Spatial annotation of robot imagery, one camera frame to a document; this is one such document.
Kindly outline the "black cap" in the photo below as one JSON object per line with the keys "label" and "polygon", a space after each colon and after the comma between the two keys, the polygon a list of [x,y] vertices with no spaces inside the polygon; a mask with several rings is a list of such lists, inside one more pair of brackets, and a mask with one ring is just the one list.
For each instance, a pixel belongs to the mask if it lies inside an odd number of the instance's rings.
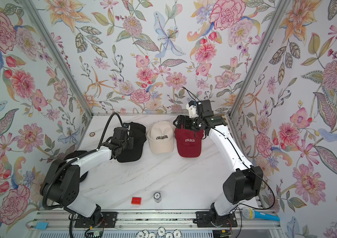
{"label": "black cap", "polygon": [[[85,151],[85,150],[77,150],[77,151],[74,151],[70,154],[67,154],[63,160],[66,161],[66,160],[69,160],[69,159],[80,157],[82,155],[85,155],[86,153],[87,153],[87,151]],[[86,179],[87,175],[88,175],[88,172],[86,172],[82,176],[80,176],[80,182],[83,182]]]}
{"label": "black cap", "polygon": [[130,135],[134,138],[133,149],[123,151],[117,161],[120,163],[129,163],[138,161],[143,153],[144,143],[146,142],[146,127],[139,123],[130,122]]}

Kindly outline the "red cap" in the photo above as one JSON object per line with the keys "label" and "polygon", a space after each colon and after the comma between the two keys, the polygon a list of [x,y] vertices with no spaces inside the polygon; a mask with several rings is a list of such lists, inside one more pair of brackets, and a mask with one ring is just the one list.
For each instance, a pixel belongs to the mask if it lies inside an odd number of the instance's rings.
{"label": "red cap", "polygon": [[183,158],[197,158],[201,155],[204,131],[175,129],[177,151]]}

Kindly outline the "cream cap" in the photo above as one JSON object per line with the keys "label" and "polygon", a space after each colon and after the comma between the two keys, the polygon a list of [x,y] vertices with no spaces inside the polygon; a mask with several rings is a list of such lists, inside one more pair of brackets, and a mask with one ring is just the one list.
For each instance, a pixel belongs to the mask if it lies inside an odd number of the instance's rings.
{"label": "cream cap", "polygon": [[170,153],[174,150],[174,126],[167,121],[153,124],[146,134],[153,154]]}

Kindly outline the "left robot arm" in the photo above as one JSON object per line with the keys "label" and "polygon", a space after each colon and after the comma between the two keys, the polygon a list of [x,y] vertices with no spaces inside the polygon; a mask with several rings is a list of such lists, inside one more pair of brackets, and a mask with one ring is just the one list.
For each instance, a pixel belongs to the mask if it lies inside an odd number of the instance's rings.
{"label": "left robot arm", "polygon": [[112,113],[97,148],[67,160],[55,160],[40,187],[45,210],[62,208],[98,224],[101,207],[80,193],[80,179],[94,167],[133,148],[134,138],[118,113]]}

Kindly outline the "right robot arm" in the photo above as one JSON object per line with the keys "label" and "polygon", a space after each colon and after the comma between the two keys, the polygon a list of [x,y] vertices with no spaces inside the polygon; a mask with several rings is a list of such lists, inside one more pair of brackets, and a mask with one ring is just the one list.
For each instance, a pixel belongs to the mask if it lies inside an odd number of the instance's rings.
{"label": "right robot arm", "polygon": [[230,176],[223,184],[223,193],[211,204],[210,219],[215,225],[229,219],[229,215],[238,206],[259,210],[245,202],[259,195],[263,179],[263,170],[253,166],[234,141],[228,124],[220,115],[215,115],[210,100],[190,101],[186,109],[188,116],[179,115],[173,125],[177,129],[193,132],[203,130],[209,137],[230,170]]}

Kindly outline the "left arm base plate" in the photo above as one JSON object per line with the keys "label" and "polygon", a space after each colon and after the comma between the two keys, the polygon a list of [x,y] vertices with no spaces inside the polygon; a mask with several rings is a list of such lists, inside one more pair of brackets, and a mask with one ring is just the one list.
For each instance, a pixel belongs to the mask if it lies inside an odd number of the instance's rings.
{"label": "left arm base plate", "polygon": [[78,215],[74,228],[114,228],[117,221],[117,212],[101,212],[93,214],[90,218]]}

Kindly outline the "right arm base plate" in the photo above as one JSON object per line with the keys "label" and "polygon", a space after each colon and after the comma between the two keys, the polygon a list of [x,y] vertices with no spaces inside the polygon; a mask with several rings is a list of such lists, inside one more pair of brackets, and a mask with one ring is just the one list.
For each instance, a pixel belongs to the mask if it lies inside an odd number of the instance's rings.
{"label": "right arm base plate", "polygon": [[210,211],[198,211],[193,223],[198,228],[236,228],[238,227],[237,219],[234,213],[225,216],[211,214]]}

